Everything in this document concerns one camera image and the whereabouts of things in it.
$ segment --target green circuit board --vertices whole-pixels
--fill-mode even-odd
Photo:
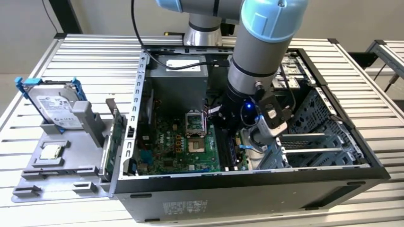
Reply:
[[[139,169],[142,175],[209,173],[221,171],[214,125],[207,125],[207,135],[186,137],[186,120],[158,118],[157,141],[149,152],[147,168]]]

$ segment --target aluminum slat table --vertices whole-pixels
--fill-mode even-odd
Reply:
[[[181,36],[145,37],[147,44],[182,44]],[[237,38],[225,37],[225,46]],[[291,48],[306,49],[345,110],[361,129],[393,175],[393,179],[330,210],[273,215],[209,218],[161,223],[159,226],[404,226],[404,113],[377,86],[339,44],[327,39],[294,39]],[[141,45],[131,36],[69,35],[55,39],[31,78],[83,83],[94,111],[111,118],[105,104],[117,99],[130,112]],[[13,203],[13,188],[26,168],[38,139],[42,118],[18,94],[0,118],[0,218],[17,226],[62,225],[143,226],[137,224],[122,203],[110,198]]]

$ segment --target metal frame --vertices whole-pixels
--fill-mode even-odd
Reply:
[[[69,34],[82,34],[83,30],[74,7],[71,5],[71,0],[50,0],[50,4],[53,6],[63,32]]]
[[[181,36],[145,37],[143,41],[147,44],[182,45]],[[234,46],[237,38],[223,37],[223,41],[225,46]],[[358,133],[367,140],[382,164],[387,167],[393,176],[391,181],[370,189],[329,211],[199,219],[162,223],[162,226],[249,224],[253,227],[267,225],[326,227],[358,224],[359,227],[374,227],[404,225],[404,130],[401,128],[404,125],[403,117],[387,105],[390,98],[381,98],[382,92],[377,89],[378,86],[367,82],[369,75],[358,72],[353,60],[327,39],[294,39],[291,47],[306,49],[329,83],[330,92],[339,99],[347,115],[359,128]],[[117,93],[119,108],[125,114],[129,114],[131,103],[122,100],[133,97],[139,52],[139,43],[133,36],[69,35],[61,43],[54,40],[31,77],[66,79],[75,74],[83,82],[90,101],[95,103],[94,107],[102,113],[110,112],[107,108],[101,108],[98,103],[109,93]],[[0,194],[0,205],[6,208],[0,208],[0,212],[2,209],[7,209],[11,214],[3,220],[5,223],[10,218],[10,221],[21,225],[62,225],[81,222],[91,225],[99,221],[110,221],[119,226],[135,225],[129,212],[123,210],[122,203],[107,198],[57,201],[55,205],[19,204],[23,207],[15,207],[17,204],[10,201],[13,190],[7,187],[15,186],[13,181],[19,174],[15,175],[10,169],[26,166],[29,160],[25,157],[37,144],[38,135],[42,134],[42,131],[35,129],[35,126],[41,124],[39,115],[33,115],[33,108],[25,105],[26,102],[19,102],[21,99],[22,95],[18,94],[0,121],[3,122],[0,168],[5,176],[2,186],[6,187]],[[66,213],[57,212],[53,213],[54,218],[47,218],[54,206],[81,212],[69,217]],[[35,215],[15,219],[15,215],[21,215],[21,209],[27,211],[27,215],[30,213]]]

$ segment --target blue clip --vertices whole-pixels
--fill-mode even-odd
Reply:
[[[78,96],[81,98],[81,101],[87,101],[87,97],[86,97],[86,93],[83,91],[83,87],[82,87],[82,83],[81,81],[77,79],[77,77],[74,77],[74,80],[71,81],[71,83],[75,85],[77,87],[77,91],[78,91]]]
[[[43,79],[42,78],[29,78],[25,81],[25,85],[31,85],[31,86],[41,85],[42,83],[43,83]]]
[[[37,108],[37,111],[39,112],[39,115],[42,115],[42,117],[43,117],[43,119],[45,119],[45,122],[46,122],[47,124],[50,124],[50,122],[49,122],[47,119],[46,119],[46,116],[45,116],[43,113],[41,112],[41,110],[39,110],[39,108],[38,108],[35,102],[33,101],[33,99],[31,99],[31,97],[30,97],[30,95],[29,95],[29,93],[27,93],[27,91],[26,91],[26,89],[25,89],[25,85],[38,85],[38,84],[42,83],[43,80],[39,79],[39,81],[37,81],[37,82],[35,82],[34,80],[31,80],[31,81],[29,81],[29,84],[26,84],[26,82],[23,83],[23,77],[17,77],[17,79],[15,79],[14,81],[15,81],[15,86],[18,87],[19,91],[22,92],[25,98],[30,100],[30,102],[33,103],[34,107]]]
[[[254,146],[241,144],[239,148],[241,149],[254,149]]]
[[[23,96],[26,99],[30,99],[29,93],[25,90],[23,86],[23,77],[17,77],[15,81],[15,86],[18,87],[19,91],[22,92]]]

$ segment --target white wall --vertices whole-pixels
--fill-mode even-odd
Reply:
[[[131,0],[71,0],[85,33],[134,35]],[[135,1],[137,25],[142,35],[186,32],[189,14],[161,8],[155,0]]]
[[[53,7],[46,3],[62,31]],[[54,36],[42,0],[0,0],[0,74],[30,73]]]

